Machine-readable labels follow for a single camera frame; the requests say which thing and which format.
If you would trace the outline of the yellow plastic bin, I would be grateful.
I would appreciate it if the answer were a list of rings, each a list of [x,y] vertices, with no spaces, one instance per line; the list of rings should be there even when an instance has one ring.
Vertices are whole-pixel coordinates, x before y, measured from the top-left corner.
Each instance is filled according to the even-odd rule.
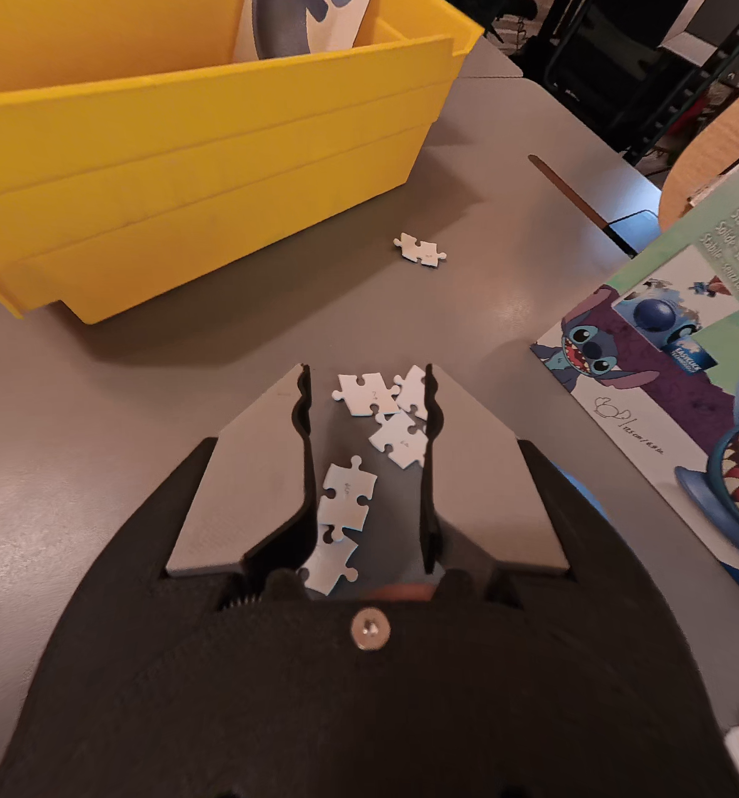
[[[233,63],[244,2],[0,2],[0,302],[93,324],[403,185],[482,28],[368,2]]]

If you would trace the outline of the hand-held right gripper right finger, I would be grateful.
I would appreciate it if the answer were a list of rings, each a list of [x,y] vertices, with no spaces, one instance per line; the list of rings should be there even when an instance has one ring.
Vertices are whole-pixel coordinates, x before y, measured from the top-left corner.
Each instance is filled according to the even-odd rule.
[[[558,575],[569,564],[517,436],[438,365],[424,377],[424,571]]]

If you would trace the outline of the cartoon printed puzzle box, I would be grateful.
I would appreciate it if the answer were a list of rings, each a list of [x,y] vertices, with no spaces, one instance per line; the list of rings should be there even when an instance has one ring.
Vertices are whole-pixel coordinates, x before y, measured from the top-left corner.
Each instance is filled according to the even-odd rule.
[[[739,162],[531,352],[739,586]]]

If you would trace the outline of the white card with blue ears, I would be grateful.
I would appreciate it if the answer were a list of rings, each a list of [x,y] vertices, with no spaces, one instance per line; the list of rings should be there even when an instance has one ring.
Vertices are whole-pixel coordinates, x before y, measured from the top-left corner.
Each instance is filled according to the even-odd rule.
[[[368,1],[244,1],[233,63],[351,49]]]

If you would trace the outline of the blue round plastic dish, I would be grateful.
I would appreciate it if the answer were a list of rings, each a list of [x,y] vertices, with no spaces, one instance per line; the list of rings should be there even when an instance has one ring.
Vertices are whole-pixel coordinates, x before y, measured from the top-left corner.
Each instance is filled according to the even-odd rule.
[[[561,472],[561,474],[573,485],[574,489],[581,494],[584,499],[595,509],[595,511],[601,515],[606,521],[610,522],[610,517],[606,513],[603,504],[598,500],[598,498],[592,493],[592,491],[583,484],[580,480],[578,480],[573,474],[566,471],[564,468],[561,468],[558,464],[551,461],[551,463]]]

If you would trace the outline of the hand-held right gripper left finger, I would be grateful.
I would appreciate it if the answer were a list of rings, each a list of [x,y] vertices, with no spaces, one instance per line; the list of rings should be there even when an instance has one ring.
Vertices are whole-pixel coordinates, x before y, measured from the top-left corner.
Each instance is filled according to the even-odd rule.
[[[316,545],[311,375],[295,365],[218,434],[170,576],[297,571]]]

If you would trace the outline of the puzzle piece cluster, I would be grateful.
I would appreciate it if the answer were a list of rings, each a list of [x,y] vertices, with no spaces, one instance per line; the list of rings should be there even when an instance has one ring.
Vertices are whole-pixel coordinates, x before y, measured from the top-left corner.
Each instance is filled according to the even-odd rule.
[[[376,431],[368,443],[377,453],[402,470],[422,467],[427,437],[415,420],[428,419],[424,378],[425,370],[419,365],[412,365],[404,376],[395,376],[391,386],[380,373],[339,374],[331,397],[351,417],[374,420]],[[353,455],[348,466],[329,465],[316,511],[318,539],[303,566],[309,590],[329,595],[341,579],[357,580],[358,571],[349,561],[358,544],[349,533],[363,532],[376,482],[377,476],[362,468],[359,455]]]

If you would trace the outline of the joined puzzle piece pair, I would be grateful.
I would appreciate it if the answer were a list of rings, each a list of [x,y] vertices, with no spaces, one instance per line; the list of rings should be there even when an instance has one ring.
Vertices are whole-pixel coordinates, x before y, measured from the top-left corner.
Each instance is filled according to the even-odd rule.
[[[404,259],[427,268],[438,268],[447,258],[446,253],[439,251],[435,243],[420,241],[411,234],[400,234],[393,244]]]

